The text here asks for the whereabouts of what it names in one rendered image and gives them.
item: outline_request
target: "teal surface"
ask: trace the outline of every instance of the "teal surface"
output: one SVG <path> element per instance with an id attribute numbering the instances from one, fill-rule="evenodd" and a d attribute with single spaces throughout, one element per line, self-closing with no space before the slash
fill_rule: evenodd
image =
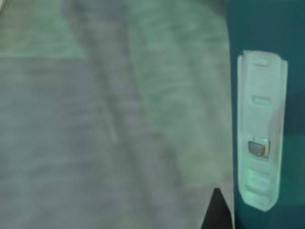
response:
<path id="1" fill-rule="evenodd" d="M 148 119 L 187 185 L 232 170 L 229 55 L 223 18 L 196 0 L 131 0 L 129 41 Z"/>
<path id="2" fill-rule="evenodd" d="M 61 0 L 9 0 L 0 15 L 0 57 L 85 58 Z"/>

